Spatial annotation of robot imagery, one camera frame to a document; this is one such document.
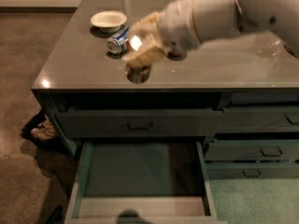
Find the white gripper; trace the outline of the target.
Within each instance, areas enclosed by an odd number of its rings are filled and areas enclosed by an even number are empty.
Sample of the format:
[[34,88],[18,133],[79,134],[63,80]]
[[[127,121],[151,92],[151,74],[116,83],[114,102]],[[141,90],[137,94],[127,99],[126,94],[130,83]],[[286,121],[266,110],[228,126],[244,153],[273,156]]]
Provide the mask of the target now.
[[130,44],[122,61],[132,67],[152,65],[164,58],[164,45],[174,52],[197,49],[198,37],[193,17],[193,0],[176,0],[162,12],[154,11],[134,23],[127,33]]

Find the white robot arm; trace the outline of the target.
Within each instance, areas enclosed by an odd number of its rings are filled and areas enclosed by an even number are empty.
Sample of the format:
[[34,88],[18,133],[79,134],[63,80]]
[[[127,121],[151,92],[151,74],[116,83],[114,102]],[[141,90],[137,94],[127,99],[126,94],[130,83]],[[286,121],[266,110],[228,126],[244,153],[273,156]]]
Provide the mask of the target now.
[[268,30],[299,53],[299,0],[175,0],[128,31],[126,64],[159,62],[170,51],[186,53],[203,43]]

